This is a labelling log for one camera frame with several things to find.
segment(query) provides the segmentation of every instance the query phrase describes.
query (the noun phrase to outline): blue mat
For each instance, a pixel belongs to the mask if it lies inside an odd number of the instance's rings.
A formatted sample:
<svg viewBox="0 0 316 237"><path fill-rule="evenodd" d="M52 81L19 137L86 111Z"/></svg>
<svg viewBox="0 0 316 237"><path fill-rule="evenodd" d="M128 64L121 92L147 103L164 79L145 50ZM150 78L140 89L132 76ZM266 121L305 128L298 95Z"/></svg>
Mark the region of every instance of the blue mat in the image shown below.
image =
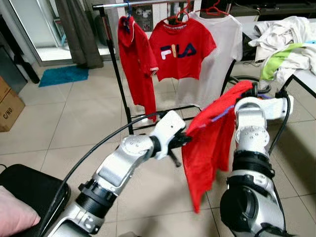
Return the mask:
<svg viewBox="0 0 316 237"><path fill-rule="evenodd" d="M82 69L77 66L47 69L40 80L39 87L87 80L88 74L89 69Z"/></svg>

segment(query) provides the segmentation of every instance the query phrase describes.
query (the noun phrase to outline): green cloth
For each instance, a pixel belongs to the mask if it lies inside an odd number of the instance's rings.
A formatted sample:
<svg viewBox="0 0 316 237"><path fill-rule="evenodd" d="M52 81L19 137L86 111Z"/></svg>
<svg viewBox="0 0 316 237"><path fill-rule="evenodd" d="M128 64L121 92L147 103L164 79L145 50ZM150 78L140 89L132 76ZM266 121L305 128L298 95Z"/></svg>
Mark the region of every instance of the green cloth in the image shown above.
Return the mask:
<svg viewBox="0 0 316 237"><path fill-rule="evenodd" d="M300 48L302 46L302 43L292 43L289 44L285 49L282 49L281 51L276 52L272 56L270 56L268 60L265 62L263 69L261 70L260 79L273 80L274 73L282 65L284 60L290 55L290 53L295 48Z"/></svg>

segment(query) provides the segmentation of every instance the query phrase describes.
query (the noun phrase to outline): white clothing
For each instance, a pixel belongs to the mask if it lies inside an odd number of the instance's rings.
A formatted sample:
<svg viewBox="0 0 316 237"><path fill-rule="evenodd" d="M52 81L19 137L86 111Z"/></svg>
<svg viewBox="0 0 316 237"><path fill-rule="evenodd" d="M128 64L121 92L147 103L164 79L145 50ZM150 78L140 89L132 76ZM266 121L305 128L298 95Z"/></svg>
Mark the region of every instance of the white clothing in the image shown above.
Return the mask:
<svg viewBox="0 0 316 237"><path fill-rule="evenodd" d="M195 12L189 16L202 23L212 34L216 49L202 61L199 80L184 78L179 80L176 104L195 105L206 108L218 99L226 73L234 59L242 58L242 25L233 16L204 19Z"/></svg>
<svg viewBox="0 0 316 237"><path fill-rule="evenodd" d="M297 69L311 70L311 72L316 75L316 44L299 44L297 48L291 50L288 55L278 54L279 52L286 51L290 46L291 45L287 45L285 48L277 50L261 65L261 70L267 68L267 72L270 73L269 76L273 77L273 79L277 80L281 85L283 85ZM274 58L283 60L282 64L275 71L273 71ZM260 88L264 88L270 84L270 82L270 80L260 80Z"/></svg>
<svg viewBox="0 0 316 237"><path fill-rule="evenodd" d="M316 39L316 32L305 17L290 16L281 21L257 23L256 31L262 35L250 41L252 47L257 46L255 62L262 62L276 50L284 48L290 43L305 43Z"/></svg>

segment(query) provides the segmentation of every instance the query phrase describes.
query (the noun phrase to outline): silver arm segment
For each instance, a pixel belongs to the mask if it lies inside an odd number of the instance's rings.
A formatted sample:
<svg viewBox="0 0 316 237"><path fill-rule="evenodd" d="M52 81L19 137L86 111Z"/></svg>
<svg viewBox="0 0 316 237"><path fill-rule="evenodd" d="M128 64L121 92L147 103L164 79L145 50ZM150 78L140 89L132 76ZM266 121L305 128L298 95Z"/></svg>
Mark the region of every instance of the silver arm segment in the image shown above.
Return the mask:
<svg viewBox="0 0 316 237"><path fill-rule="evenodd" d="M290 113L293 111L293 97ZM272 181L269 163L267 120L286 115L285 98L243 98L235 106L236 144L233 171L220 204L221 218L236 237L253 237L266 226L285 230L282 207ZM275 236L263 232L264 236Z"/></svg>
<svg viewBox="0 0 316 237"><path fill-rule="evenodd" d="M293 110L293 97L290 96ZM280 231L284 215L272 181L274 171L265 147L269 142L267 119L286 114L286 100L241 99L235 106L236 142L233 171L227 179L220 210L225 225L237 237L253 237L265 226ZM96 234L115 198L122 192L136 167L150 157L164 158L169 143L185 127L184 121L170 111L148 135L124 138L120 146L102 162L92 179L79 189L76 202L67 207L45 237L88 237Z"/></svg>
<svg viewBox="0 0 316 237"><path fill-rule="evenodd" d="M120 195L135 168L150 157L167 156L169 142L185 128L180 116L169 111L151 135L130 135L101 163L92 179L81 184L81 194L70 204L45 237L86 237L96 234L116 197Z"/></svg>

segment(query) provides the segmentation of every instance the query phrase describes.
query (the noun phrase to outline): curtain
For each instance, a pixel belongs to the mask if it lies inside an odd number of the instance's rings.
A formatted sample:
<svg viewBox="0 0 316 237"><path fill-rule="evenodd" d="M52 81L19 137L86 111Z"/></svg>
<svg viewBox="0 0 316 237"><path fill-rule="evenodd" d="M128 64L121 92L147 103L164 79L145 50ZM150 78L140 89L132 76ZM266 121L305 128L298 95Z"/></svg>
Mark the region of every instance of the curtain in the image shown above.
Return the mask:
<svg viewBox="0 0 316 237"><path fill-rule="evenodd" d="M83 67L102 68L102 58L80 0L55 0L55 3L73 62Z"/></svg>

